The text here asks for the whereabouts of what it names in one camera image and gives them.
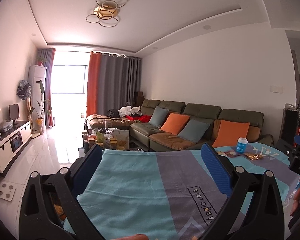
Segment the left striped curtain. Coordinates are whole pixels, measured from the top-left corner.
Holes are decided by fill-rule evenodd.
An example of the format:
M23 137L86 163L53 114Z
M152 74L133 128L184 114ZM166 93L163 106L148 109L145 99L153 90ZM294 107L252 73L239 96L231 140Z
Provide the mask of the left striped curtain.
M44 85L44 103L45 103L45 126L50 128L53 126L52 106L51 106L51 75L53 60L55 57L55 48L38 50L38 57L44 59L43 66L46 67L45 85Z

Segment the teal grey tablecloth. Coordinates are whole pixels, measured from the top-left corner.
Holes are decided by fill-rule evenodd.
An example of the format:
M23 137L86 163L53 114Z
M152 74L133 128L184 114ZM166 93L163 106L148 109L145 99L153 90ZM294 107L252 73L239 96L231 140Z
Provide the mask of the teal grey tablecloth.
M199 150L105 150L77 200L106 239L143 233L150 239L200 236L226 200Z

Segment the white snack packet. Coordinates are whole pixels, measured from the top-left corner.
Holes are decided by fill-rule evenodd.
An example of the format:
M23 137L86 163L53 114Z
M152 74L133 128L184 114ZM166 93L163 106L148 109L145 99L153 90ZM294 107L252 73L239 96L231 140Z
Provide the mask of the white snack packet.
M228 155L225 152L217 151L218 155L227 157Z

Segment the cluttered coffee table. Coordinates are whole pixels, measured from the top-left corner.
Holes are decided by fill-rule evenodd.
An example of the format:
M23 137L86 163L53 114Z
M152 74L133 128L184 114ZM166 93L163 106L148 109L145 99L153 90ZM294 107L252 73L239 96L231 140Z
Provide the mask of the cluttered coffee table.
M83 130L82 146L78 148L79 155L85 155L94 145L100 146L102 150L148 151L146 146L132 138L129 130L117 128Z

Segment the white standing air conditioner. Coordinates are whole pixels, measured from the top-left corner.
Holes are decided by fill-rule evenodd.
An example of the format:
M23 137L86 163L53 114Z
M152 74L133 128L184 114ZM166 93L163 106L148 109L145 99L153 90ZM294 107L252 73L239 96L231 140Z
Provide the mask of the white standing air conditioner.
M39 88L36 81L42 80L45 85L46 67L33 65L29 68L28 82L31 85L31 107L38 107L36 99L39 98ZM32 123L34 131L38 132L38 127L34 121L35 113L32 114Z

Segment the orange peel piece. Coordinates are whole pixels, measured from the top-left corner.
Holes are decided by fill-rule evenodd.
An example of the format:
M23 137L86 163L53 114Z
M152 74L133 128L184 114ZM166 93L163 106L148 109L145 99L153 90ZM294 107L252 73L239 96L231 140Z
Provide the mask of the orange peel piece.
M132 235L132 236L126 236L126 237L121 237L121 238L116 238L113 240L149 240L149 238L141 233Z

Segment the green sectional sofa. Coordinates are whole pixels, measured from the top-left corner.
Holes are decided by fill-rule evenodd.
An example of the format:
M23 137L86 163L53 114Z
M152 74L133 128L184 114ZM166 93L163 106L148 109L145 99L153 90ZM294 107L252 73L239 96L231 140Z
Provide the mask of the green sectional sofa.
M273 146L270 134L264 135L264 114L240 109L181 101L144 100L141 116L114 114L88 116L86 128L100 134L105 129L129 132L130 144L150 151L198 150L211 146L235 146L240 137L248 142Z

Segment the orange cushion far end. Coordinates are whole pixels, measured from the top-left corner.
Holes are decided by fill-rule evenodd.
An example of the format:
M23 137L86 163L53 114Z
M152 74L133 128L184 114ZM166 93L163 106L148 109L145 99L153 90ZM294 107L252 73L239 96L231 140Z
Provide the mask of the orange cushion far end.
M235 146L239 138L247 136L250 123L215 120L213 124L213 147Z

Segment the white wall switch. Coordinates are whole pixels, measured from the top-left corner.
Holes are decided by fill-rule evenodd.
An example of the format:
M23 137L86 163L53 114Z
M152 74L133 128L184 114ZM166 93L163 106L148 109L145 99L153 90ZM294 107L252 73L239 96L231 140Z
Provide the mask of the white wall switch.
M282 94L282 93L283 93L283 87L282 87L282 86L274 86L274 85L271 85L270 91L271 91L272 93Z

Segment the blue white paper cup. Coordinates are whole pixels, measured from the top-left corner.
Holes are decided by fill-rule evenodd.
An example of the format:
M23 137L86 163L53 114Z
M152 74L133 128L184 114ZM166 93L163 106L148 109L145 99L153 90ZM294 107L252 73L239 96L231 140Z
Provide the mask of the blue white paper cup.
M243 138L243 137L239 138L237 140L236 152L239 154L243 154L245 152L247 144L248 144L247 138Z

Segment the red snack packet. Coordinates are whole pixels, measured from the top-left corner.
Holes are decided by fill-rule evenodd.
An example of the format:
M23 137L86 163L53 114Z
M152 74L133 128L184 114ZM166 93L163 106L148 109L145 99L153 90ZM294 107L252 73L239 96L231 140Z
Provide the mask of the red snack packet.
M226 151L224 152L229 158L235 158L238 156L241 156L240 153L237 153L236 151L230 150L230 151Z

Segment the white black TV cabinet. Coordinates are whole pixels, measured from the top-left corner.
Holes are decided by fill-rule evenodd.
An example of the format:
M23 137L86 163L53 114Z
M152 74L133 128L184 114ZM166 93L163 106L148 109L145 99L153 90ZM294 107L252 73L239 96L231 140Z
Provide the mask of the white black TV cabinet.
M12 164L19 157L32 138L30 122L19 121L0 138L0 176L6 176Z

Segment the teal cushion middle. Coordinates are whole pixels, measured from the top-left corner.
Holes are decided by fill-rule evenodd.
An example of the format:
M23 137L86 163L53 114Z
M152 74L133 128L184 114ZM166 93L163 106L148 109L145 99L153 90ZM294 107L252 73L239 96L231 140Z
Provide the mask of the teal cushion middle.
M210 124L191 119L177 136L198 143L209 127Z

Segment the tall green potted plant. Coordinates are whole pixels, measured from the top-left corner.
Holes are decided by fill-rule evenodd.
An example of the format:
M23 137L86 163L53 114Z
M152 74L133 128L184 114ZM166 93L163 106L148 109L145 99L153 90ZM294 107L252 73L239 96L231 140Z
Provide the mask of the tall green potted plant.
M52 109L51 109L51 99L45 99L45 88L43 85L43 81L36 81L36 84L39 88L39 98L36 99L36 103L38 107L31 107L30 113L35 113L34 121L38 127L39 134L42 135L44 133L44 124L45 120L51 121L52 117Z

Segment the small black monitor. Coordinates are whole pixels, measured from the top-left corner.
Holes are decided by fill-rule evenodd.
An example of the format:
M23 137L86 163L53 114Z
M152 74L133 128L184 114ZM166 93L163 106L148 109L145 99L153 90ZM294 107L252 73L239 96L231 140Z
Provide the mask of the small black monitor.
M8 110L9 110L9 116L10 116L10 119L13 121L13 126L15 126L17 123L16 123L16 120L19 119L19 105L16 103L16 104L13 104L13 105L9 105L8 107Z

